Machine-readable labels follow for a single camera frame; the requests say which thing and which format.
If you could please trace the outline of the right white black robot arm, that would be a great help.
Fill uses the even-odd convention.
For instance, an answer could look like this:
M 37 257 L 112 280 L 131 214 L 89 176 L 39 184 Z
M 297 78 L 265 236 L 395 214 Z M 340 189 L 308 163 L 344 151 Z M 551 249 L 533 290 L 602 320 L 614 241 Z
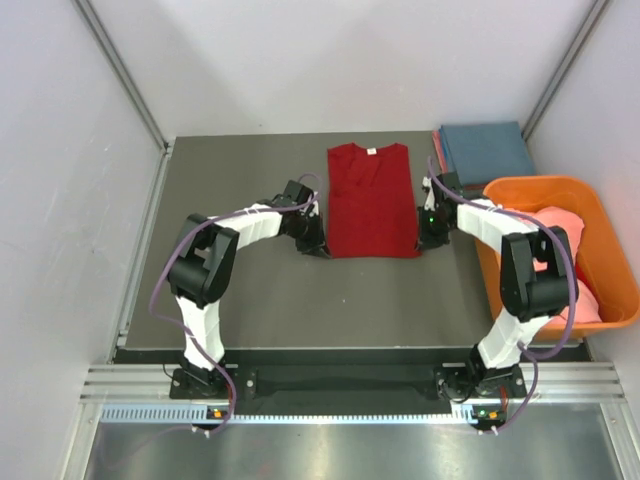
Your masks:
M 463 384 L 487 396 L 515 381 L 522 351 L 564 309 L 576 310 L 578 284 L 569 237 L 489 199 L 468 200 L 457 191 L 454 172 L 426 176 L 425 203 L 418 208 L 418 248 L 449 242 L 453 230 L 475 237 L 500 257 L 501 311 L 489 333 L 472 348 Z

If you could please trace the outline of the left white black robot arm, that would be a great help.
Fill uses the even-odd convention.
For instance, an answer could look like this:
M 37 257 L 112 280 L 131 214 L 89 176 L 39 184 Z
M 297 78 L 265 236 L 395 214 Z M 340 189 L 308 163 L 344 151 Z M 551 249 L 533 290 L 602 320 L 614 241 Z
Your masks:
M 237 253 L 279 236 L 293 239 L 303 255 L 330 256 L 318 192 L 300 180 L 290 180 L 271 199 L 226 215 L 192 214 L 183 224 L 166 275 L 186 339 L 181 366 L 173 374 L 174 398 L 220 398 L 232 392 L 222 368 L 221 299 Z

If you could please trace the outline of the red t shirt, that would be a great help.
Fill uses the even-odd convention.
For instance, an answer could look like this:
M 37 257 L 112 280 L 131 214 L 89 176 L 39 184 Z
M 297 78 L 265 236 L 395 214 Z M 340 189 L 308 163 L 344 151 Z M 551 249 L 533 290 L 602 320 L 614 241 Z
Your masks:
M 408 147 L 343 144 L 328 150 L 327 164 L 327 238 L 332 256 L 418 257 Z

